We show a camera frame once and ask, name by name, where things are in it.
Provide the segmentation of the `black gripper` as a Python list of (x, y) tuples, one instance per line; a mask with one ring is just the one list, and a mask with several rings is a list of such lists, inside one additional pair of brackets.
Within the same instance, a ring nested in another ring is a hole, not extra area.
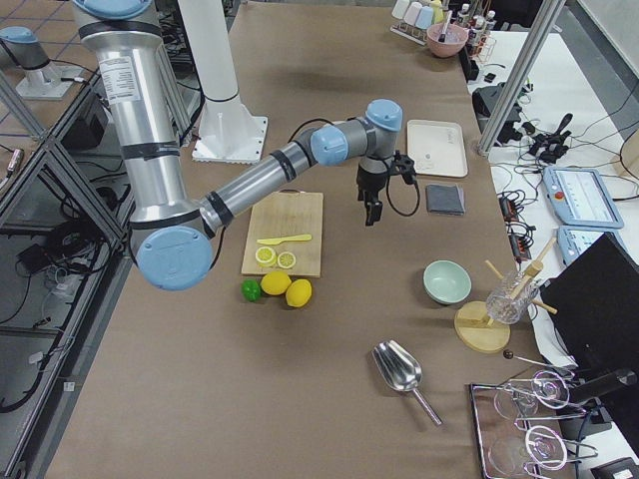
[(381, 218), (382, 202), (379, 193), (387, 183), (389, 166), (390, 159), (359, 160), (356, 173), (357, 199), (364, 202), (367, 227), (372, 227)]

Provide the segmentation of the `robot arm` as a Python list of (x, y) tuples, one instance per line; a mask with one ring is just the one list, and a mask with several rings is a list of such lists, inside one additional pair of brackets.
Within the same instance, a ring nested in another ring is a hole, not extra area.
[(179, 5), (204, 97), (193, 164), (173, 128), (159, 62), (162, 32), (152, 1), (77, 1), (83, 45), (98, 61), (134, 193), (129, 245), (144, 279), (184, 290), (214, 267), (225, 228), (315, 165), (358, 159), (377, 174), (394, 154), (398, 103), (378, 99), (363, 115), (309, 129), (264, 154), (267, 119), (243, 104), (228, 27), (217, 1)]

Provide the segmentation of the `spare robot base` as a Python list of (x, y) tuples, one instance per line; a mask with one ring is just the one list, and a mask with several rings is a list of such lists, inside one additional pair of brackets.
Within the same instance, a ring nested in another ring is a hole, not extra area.
[(17, 68), (24, 73), (16, 90), (26, 100), (61, 100), (70, 85), (62, 69), (54, 65), (36, 35), (24, 26), (1, 29), (1, 69)]

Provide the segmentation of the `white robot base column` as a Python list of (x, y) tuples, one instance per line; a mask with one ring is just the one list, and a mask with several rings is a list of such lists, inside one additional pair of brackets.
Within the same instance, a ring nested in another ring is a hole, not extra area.
[(262, 155), (268, 119), (244, 105), (220, 1), (179, 3), (205, 104), (193, 157), (200, 162), (254, 164)]

